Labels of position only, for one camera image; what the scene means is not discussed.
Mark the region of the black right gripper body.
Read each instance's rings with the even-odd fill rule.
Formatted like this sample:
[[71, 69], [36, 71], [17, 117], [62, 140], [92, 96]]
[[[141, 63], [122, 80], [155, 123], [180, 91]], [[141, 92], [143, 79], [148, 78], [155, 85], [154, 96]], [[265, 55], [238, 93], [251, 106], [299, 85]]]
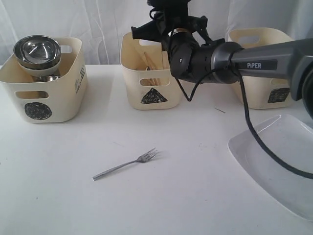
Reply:
[[219, 82], [211, 67], [214, 49], [224, 39], [212, 40], [208, 18], [189, 14], [187, 0], [149, 0], [151, 21], [132, 27], [133, 39], [161, 43], [168, 54], [171, 75], [188, 82]]

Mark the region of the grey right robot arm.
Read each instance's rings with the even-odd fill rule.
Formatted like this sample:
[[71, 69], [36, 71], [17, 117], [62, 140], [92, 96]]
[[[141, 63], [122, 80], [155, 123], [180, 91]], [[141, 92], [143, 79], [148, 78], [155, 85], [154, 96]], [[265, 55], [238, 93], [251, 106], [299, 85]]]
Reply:
[[302, 39], [243, 48], [212, 40], [208, 18], [189, 14], [186, 0], [150, 0], [150, 21], [132, 27], [134, 39], [161, 43], [177, 82], [233, 84], [244, 76], [284, 79], [293, 100], [313, 111], [313, 41]]

